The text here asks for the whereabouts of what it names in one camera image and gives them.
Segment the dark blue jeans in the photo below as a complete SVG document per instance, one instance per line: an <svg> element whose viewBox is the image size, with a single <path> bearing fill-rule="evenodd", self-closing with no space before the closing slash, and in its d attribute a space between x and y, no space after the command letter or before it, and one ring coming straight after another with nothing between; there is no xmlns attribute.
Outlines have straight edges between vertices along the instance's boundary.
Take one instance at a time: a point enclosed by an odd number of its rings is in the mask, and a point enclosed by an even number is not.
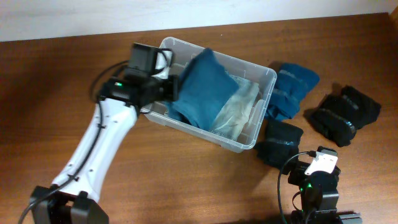
<svg viewBox="0 0 398 224"><path fill-rule="evenodd" d="M167 104L168 116L205 131L239 89L209 48L193 58L179 78L178 100Z"/></svg>

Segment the black bundle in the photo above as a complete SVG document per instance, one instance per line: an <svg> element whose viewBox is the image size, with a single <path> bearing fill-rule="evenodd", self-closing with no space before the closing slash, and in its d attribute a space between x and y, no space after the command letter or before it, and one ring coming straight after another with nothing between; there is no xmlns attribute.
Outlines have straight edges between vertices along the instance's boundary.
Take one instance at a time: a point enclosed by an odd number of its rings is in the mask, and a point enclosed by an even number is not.
<svg viewBox="0 0 398 224"><path fill-rule="evenodd" d="M357 130L377 121L381 104L352 86L328 95L308 117L314 129L338 147L349 146Z"/></svg>
<svg viewBox="0 0 398 224"><path fill-rule="evenodd" d="M301 128L281 121L269 120L264 141L254 146L257 157L263 163L281 169L289 158L299 153L302 135Z"/></svg>

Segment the clear plastic storage container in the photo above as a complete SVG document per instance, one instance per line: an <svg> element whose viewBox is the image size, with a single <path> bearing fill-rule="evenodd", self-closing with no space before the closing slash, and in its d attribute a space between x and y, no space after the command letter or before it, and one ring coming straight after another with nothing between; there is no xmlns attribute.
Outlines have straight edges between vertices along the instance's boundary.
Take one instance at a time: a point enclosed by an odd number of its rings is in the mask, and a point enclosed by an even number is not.
<svg viewBox="0 0 398 224"><path fill-rule="evenodd" d="M171 67L171 73L180 75L190 61L199 55L204 47L177 39L175 37L166 37L160 44L162 48L171 49L174 52L175 60ZM221 147L233 152L243 152L252 149L257 141L259 131L264 119L264 115L271 97L274 84L277 80L276 72L268 67L247 62L239 58L225 55L214 51L217 61L224 66L229 75L245 78L259 84L259 93L249 115L249 121L243 127L237 141L221 137L210 132L196 128L187 123L169 118L167 104L165 102L157 102L152 107L152 112L147 114L147 119L169 126L185 133L191 134L198 138L206 139L220 145Z"/></svg>

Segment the light grey jeans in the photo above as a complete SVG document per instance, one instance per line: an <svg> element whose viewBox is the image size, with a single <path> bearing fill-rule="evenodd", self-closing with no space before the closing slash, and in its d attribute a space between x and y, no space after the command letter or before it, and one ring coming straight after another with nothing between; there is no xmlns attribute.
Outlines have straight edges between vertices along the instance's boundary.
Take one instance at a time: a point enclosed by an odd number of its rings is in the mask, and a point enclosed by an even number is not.
<svg viewBox="0 0 398 224"><path fill-rule="evenodd" d="M210 132L237 141L243 127L249 121L249 115L259 93L259 84L234 75L230 77L239 88L218 113Z"/></svg>

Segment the teal shirt bundle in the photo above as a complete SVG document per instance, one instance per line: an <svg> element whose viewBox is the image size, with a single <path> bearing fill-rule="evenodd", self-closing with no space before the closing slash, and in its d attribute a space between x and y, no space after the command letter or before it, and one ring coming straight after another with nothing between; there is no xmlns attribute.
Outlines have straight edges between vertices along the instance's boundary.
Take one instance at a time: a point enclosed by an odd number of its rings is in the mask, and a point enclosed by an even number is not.
<svg viewBox="0 0 398 224"><path fill-rule="evenodd" d="M292 119L300 111L300 103L320 81L314 71L294 63L283 63L269 100L265 118L282 121Z"/></svg>

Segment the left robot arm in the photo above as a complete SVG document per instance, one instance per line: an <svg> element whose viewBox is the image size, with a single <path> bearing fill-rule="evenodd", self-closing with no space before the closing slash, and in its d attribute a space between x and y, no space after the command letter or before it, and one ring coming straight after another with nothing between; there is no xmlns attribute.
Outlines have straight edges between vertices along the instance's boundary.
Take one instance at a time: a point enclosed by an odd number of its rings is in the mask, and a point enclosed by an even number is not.
<svg viewBox="0 0 398 224"><path fill-rule="evenodd" d="M72 157L50 187L37 186L18 222L31 213L35 223L109 223L99 206L107 171L142 108L156 101L178 99L179 80L169 73L172 49L134 43L129 60L90 97L95 112Z"/></svg>

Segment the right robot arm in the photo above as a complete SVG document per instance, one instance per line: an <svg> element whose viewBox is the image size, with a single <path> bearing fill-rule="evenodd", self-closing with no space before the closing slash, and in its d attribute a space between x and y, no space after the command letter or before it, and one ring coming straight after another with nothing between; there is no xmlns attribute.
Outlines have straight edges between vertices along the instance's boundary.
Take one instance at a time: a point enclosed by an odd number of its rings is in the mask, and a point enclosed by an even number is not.
<svg viewBox="0 0 398 224"><path fill-rule="evenodd" d="M298 162L291 170L288 183L299 187L302 208L291 213L291 223L340 223L336 204L341 170L335 167L332 173L316 171L306 175L306 162Z"/></svg>

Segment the grey base clamp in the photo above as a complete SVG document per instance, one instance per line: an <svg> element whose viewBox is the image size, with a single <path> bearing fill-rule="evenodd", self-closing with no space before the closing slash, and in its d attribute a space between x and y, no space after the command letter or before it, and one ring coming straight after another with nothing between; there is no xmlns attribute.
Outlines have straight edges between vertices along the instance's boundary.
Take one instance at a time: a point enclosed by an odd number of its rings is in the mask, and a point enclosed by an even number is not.
<svg viewBox="0 0 398 224"><path fill-rule="evenodd" d="M363 219L360 213L350 213L338 215L340 224L363 224Z"/></svg>

